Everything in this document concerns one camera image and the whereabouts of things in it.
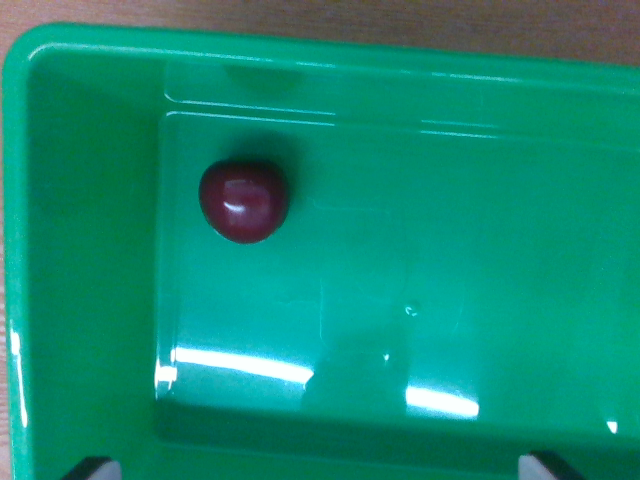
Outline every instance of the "wooden surface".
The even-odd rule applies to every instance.
[[[640,64],[640,1],[629,0],[0,0],[0,59],[22,32],[55,21]],[[0,262],[4,265],[4,248]],[[4,480],[9,478],[9,454],[3,282],[0,304],[0,480]]]

